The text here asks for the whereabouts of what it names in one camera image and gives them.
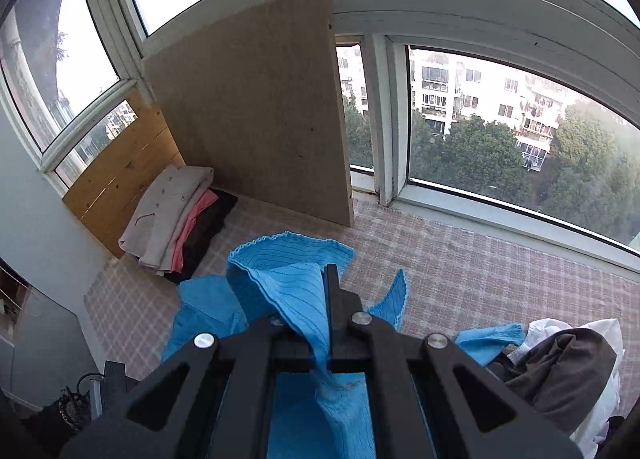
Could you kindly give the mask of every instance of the brown garment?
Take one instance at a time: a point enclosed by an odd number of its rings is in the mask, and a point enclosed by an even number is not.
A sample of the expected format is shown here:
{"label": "brown garment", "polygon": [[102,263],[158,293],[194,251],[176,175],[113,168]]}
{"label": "brown garment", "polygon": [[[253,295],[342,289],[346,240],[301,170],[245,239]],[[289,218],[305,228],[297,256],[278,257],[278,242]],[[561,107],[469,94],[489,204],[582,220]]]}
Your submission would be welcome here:
{"label": "brown garment", "polygon": [[615,362],[602,335],[576,328],[551,335],[515,365],[501,355],[488,368],[559,430],[572,434],[602,394]]}

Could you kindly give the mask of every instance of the checkered fabric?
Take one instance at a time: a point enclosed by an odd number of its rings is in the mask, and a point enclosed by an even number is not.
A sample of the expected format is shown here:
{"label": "checkered fabric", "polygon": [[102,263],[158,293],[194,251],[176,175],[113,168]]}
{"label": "checkered fabric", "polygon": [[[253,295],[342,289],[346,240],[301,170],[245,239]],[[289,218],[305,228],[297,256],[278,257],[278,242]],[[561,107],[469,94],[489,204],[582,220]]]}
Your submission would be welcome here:
{"label": "checkered fabric", "polygon": [[[616,317],[626,349],[620,413],[630,411],[640,394],[640,283],[369,200],[353,205],[355,224],[346,228],[240,197],[196,274],[224,274],[232,249],[290,230],[355,249],[341,286],[365,307],[385,295],[403,267],[410,297],[401,330],[415,336],[546,317],[574,326]],[[158,365],[180,304],[172,283],[125,256],[98,275],[85,304],[109,359],[126,363],[127,374],[139,379]]]}

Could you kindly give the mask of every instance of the black device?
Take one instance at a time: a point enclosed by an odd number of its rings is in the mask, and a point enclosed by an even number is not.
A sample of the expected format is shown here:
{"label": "black device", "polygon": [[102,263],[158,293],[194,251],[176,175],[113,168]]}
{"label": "black device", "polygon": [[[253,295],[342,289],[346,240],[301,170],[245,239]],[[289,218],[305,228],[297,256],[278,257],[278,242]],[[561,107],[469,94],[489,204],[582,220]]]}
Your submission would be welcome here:
{"label": "black device", "polygon": [[[323,273],[334,373],[364,372],[378,459],[579,459],[582,454],[444,335],[397,333]],[[243,333],[203,333],[109,406],[63,448],[65,459],[257,459],[267,453],[279,372],[314,368],[279,317]]]}

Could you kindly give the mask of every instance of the wooden board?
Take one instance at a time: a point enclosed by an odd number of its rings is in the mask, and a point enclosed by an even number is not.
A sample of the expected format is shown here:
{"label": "wooden board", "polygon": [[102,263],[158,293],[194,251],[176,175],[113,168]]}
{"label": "wooden board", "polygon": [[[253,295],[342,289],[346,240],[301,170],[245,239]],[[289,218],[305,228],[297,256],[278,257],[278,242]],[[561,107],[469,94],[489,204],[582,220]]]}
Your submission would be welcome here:
{"label": "wooden board", "polygon": [[127,102],[138,119],[120,133],[69,188],[63,201],[117,257],[124,232],[146,187],[169,163],[184,165],[157,106],[133,90]]}
{"label": "wooden board", "polygon": [[234,192],[350,226],[330,0],[273,0],[143,59],[187,165]]}

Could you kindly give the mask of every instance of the stack of folded clothes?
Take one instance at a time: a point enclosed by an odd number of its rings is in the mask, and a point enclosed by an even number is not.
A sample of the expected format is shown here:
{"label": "stack of folded clothes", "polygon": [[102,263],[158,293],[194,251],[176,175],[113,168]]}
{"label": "stack of folded clothes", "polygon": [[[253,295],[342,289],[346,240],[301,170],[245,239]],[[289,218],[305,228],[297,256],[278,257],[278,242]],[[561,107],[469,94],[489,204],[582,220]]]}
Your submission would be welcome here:
{"label": "stack of folded clothes", "polygon": [[169,165],[140,199],[120,248],[172,282],[190,279],[238,200],[212,181],[212,168]]}

